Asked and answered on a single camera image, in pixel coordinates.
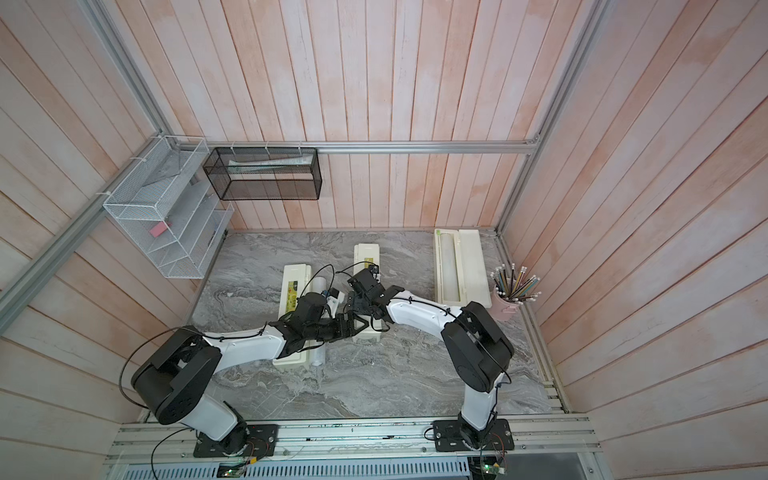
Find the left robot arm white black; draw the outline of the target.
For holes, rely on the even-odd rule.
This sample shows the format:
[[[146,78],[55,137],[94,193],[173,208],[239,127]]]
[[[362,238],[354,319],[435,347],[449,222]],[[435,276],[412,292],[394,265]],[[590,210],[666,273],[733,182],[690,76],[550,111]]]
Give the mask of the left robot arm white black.
[[[238,451],[247,424],[232,407],[206,394],[216,373],[288,357],[308,341],[324,345],[351,338],[368,326],[353,312],[334,313],[323,295],[310,292],[293,311],[259,329],[203,333],[193,326],[179,328],[135,371],[130,384],[159,423],[181,423]]]

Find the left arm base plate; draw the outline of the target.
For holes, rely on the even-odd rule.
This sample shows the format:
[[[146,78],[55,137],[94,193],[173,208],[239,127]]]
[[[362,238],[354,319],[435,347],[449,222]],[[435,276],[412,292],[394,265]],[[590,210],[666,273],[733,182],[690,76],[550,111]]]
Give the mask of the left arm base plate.
[[[279,426],[277,424],[238,424],[222,440],[214,441],[204,433],[197,434],[194,458],[255,457],[274,454]]]

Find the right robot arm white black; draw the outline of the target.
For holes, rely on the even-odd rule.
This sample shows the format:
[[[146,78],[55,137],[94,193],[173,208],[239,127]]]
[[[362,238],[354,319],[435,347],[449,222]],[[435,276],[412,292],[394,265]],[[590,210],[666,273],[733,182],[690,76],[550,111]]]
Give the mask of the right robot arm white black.
[[[440,338],[465,384],[459,419],[476,432],[498,415],[498,392],[511,382],[508,367],[514,347],[488,310],[478,302],[463,307],[438,304],[399,286],[353,280],[356,300],[375,319],[413,327]]]

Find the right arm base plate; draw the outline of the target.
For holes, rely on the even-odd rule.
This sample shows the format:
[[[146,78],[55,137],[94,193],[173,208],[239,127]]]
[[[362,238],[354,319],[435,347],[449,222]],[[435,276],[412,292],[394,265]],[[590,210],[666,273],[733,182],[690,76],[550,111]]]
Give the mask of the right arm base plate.
[[[438,452],[494,451],[515,449],[509,423],[504,419],[491,420],[484,430],[475,430],[468,422],[436,420],[431,425],[434,445]]]

